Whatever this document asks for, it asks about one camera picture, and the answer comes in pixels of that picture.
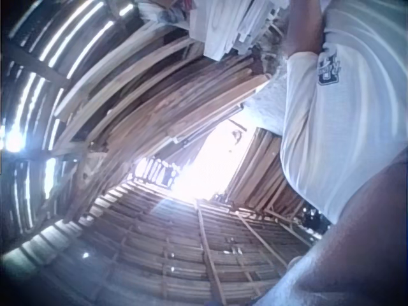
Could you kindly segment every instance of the white t-shirt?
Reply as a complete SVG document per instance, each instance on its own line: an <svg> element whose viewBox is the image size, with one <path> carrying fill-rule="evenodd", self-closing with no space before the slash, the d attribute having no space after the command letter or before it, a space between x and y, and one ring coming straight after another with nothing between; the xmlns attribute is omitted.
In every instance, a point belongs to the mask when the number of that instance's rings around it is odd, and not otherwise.
<svg viewBox="0 0 408 306"><path fill-rule="evenodd" d="M324 52L288 60L282 167L332 223L408 146L406 27L399 1L333 1Z"/></svg>

